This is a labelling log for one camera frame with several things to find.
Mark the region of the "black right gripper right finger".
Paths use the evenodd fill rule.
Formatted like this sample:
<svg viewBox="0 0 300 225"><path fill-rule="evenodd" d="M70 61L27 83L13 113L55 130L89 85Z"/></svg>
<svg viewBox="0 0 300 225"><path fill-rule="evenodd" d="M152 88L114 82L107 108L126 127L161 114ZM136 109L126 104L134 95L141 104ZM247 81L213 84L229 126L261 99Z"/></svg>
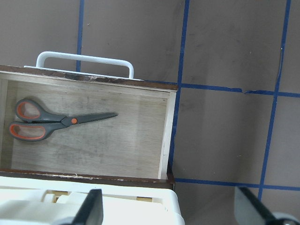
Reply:
<svg viewBox="0 0 300 225"><path fill-rule="evenodd" d="M234 216L239 225L298 225L294 216L272 213L247 187L235 187Z"/></svg>

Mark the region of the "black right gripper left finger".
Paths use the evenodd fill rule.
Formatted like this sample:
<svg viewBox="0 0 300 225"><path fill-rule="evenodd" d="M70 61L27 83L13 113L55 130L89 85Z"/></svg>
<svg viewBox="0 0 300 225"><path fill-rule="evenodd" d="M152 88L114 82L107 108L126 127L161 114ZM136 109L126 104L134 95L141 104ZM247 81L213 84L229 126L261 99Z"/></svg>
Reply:
<svg viewBox="0 0 300 225"><path fill-rule="evenodd" d="M71 192L62 195L57 203L81 203L74 217L65 217L54 221L54 225L101 225L103 222L103 197L101 189L92 189L89 193Z"/></svg>

